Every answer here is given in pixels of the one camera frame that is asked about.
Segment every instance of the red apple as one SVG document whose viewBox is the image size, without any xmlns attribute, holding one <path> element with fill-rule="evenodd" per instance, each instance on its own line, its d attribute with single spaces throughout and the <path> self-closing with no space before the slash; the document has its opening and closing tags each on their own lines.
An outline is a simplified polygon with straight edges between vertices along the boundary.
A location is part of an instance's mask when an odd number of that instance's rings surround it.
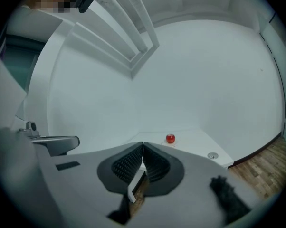
<svg viewBox="0 0 286 228">
<path fill-rule="evenodd" d="M 173 134 L 166 135 L 166 142 L 167 143 L 173 143 L 173 142 L 175 142 L 175 140 L 176 140 L 175 135 L 173 135 Z"/>
</svg>

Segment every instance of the black baseboard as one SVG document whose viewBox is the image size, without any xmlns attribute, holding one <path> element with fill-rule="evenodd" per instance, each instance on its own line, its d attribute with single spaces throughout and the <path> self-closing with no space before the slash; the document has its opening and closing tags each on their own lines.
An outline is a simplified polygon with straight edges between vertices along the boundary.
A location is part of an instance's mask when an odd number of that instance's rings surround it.
<svg viewBox="0 0 286 228">
<path fill-rule="evenodd" d="M 252 157 L 254 157 L 255 155 L 259 154 L 260 152 L 262 152 L 264 149 L 266 149 L 267 147 L 269 147 L 273 142 L 275 142 L 279 137 L 281 136 L 281 132 L 276 136 L 274 137 L 270 142 L 268 142 L 266 145 L 264 145 L 263 147 L 261 147 L 259 150 L 256 150 L 255 152 L 249 154 L 248 156 L 246 157 L 243 157 L 237 161 L 234 162 L 234 164 L 232 164 L 231 166 L 229 166 L 228 168 L 231 168 L 235 165 L 239 165 L 241 164 L 242 162 L 245 162 L 249 159 L 251 159 Z"/>
</svg>

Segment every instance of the metal screw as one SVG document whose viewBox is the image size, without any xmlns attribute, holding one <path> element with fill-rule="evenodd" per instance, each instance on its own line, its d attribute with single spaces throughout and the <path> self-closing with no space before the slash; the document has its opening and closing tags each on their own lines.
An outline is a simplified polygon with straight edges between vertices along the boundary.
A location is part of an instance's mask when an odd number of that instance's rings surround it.
<svg viewBox="0 0 286 228">
<path fill-rule="evenodd" d="M 212 160 L 216 159 L 216 158 L 218 158 L 218 154 L 215 152 L 208 153 L 208 158 L 212 159 Z"/>
</svg>

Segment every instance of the white table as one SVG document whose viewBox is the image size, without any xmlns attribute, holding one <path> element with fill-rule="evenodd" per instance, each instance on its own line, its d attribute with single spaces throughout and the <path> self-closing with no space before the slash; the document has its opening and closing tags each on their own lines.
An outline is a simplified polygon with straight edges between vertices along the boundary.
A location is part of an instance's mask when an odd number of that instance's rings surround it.
<svg viewBox="0 0 286 228">
<path fill-rule="evenodd" d="M 138 133 L 127 143 L 151 142 L 164 145 L 163 142 L 165 141 L 165 137 L 169 133 L 176 136 L 177 146 L 174 147 L 174 149 L 200 155 L 205 158 L 207 158 L 208 153 L 215 152 L 218 154 L 218 158 L 213 159 L 213 161 L 225 168 L 234 163 L 232 158 L 200 128 L 176 132 Z"/>
</svg>

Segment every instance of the wooden floor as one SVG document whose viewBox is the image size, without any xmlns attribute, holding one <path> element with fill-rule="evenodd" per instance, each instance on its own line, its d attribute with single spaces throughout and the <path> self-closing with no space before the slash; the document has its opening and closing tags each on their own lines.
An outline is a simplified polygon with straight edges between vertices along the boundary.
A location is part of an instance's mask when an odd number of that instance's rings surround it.
<svg viewBox="0 0 286 228">
<path fill-rule="evenodd" d="M 229 168 L 228 171 L 247 182 L 263 199 L 280 192 L 286 184 L 286 142 L 284 138 L 278 138 L 261 153 Z M 145 177 L 134 195 L 136 202 L 129 204 L 131 216 L 143 205 L 143 194 L 148 184 L 148 179 Z"/>
</svg>

